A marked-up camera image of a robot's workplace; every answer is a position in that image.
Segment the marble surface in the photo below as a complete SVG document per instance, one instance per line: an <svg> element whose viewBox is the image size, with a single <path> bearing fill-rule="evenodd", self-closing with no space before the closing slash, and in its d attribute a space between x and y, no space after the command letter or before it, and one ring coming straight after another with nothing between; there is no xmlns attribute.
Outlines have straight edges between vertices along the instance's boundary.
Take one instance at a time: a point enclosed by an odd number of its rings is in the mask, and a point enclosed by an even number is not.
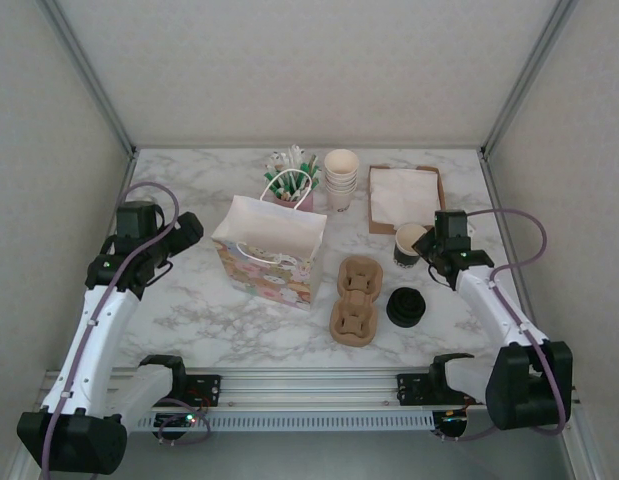
<svg viewBox="0 0 619 480"><path fill-rule="evenodd" d="M328 150L310 150L324 158ZM440 169L447 207L467 211L490 207L477 155L470 150L355 150L361 160L358 188L350 209L330 212L318 187L315 211L329 215L324 234L324 275L311 312L251 297L231 287L210 236L222 221L234 194L257 197L269 149L142 150L133 181L160 182L177 195L181 211L194 212L205 228L196 246L173 259L173 270L150 287L131 319L116 366L135 366L147 354L181 355L188 367L399 367L428 365L441 353L492 356L478 319L450 289L428 276L426 264L404 270L392 259L393 237L370 235L367 224L368 166L431 165ZM166 195L155 195L167 218ZM506 261L493 215L470 219L474 248L485 249L496 265ZM335 279L342 260L368 255L384 269L378 329L364 348L336 343L329 317L338 297ZM512 290L511 279L503 278ZM385 305L402 286L420 290L427 311L420 323L402 329L389 321Z"/></svg>

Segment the paper bag handle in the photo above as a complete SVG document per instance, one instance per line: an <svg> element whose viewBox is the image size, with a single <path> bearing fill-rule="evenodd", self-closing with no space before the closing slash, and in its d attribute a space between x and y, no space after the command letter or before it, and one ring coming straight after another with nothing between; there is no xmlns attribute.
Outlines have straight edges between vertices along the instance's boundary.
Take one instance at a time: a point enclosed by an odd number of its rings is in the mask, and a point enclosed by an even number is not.
<svg viewBox="0 0 619 480"><path fill-rule="evenodd" d="M236 248L238 249L238 251L239 251L240 253L242 253L242 254L243 254L245 257L247 257L247 258L251 258L252 260L257 260L257 261L262 262L262 263L269 263L269 264L271 264L271 265L278 265L280 262L282 262L282 256L280 256L280 255L278 255L278 256L277 256L278 260L274 260L274 261L272 261L272 260L263 260L262 258L258 258L258 257L254 257L253 255L249 255L249 254L248 254L247 252L245 252L242 248L240 248L240 244L241 244L241 243L242 243L243 245L245 245L245 246L247 245L247 244L246 244L246 243L244 243L244 242L238 242L238 243L236 243Z"/></svg>
<svg viewBox="0 0 619 480"><path fill-rule="evenodd" d="M283 170L282 172L278 173L278 175L276 175L275 177L273 177L271 179L271 181L269 182L269 185L267 185L265 187L265 191L262 192L262 195L260 195L260 200L262 200L263 198L265 198L265 194L267 193L267 191L269 190L269 188L274 184L274 182L276 180L278 180L278 178L287 173L287 172L300 172L302 174L304 174L308 179L309 179L309 185L307 187L307 191L305 192L305 194L302 196L302 198L300 200L298 200L296 202L296 205L293 207L294 210L296 210L301 204L302 202L305 201L305 198L307 198L307 196L311 193L311 187L313 185L313 180L311 179L311 175L309 175L307 172L305 172L304 170L298 170L297 168L288 168L286 170Z"/></svg>

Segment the shopping bag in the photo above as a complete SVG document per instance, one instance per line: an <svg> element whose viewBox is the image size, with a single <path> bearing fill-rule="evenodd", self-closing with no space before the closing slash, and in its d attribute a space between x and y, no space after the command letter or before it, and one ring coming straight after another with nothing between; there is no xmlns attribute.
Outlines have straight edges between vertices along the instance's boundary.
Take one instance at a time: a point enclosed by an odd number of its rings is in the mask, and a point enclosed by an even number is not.
<svg viewBox="0 0 619 480"><path fill-rule="evenodd" d="M234 288L309 310L322 280L327 216L297 210L311 187L293 209L263 201L276 179L260 199L234 196L211 238Z"/></svg>

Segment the plastic lid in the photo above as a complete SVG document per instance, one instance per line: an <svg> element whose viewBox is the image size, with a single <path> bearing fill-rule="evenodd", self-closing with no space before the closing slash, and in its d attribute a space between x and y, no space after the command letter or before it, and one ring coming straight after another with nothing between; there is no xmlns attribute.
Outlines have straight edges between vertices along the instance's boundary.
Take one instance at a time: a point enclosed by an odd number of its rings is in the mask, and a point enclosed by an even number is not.
<svg viewBox="0 0 619 480"><path fill-rule="evenodd" d="M395 290L387 302L389 320L402 328L416 325L424 315L427 304L420 292L414 288L402 287Z"/></svg>

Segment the cardboard box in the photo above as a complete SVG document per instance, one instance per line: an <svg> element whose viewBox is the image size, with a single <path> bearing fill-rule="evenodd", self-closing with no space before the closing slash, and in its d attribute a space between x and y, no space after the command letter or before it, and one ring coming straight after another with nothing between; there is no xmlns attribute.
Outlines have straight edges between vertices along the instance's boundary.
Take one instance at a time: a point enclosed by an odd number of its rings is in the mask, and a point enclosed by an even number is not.
<svg viewBox="0 0 619 480"><path fill-rule="evenodd" d="M378 223L374 222L371 218L371 169L372 168L391 168L387 165L371 165L369 167L369 179L367 180L367 191L368 193L368 205L369 205L369 233L379 233L384 235L395 235L396 229L393 228L393 225L388 223ZM427 170L429 172L435 172L438 175L438 200L440 200L440 209L445 210L445 191L442 188L442 178L440 177L440 170L436 167L428 167L426 165L420 165L416 167L416 170ZM432 225L424 225L427 228L431 228Z"/></svg>

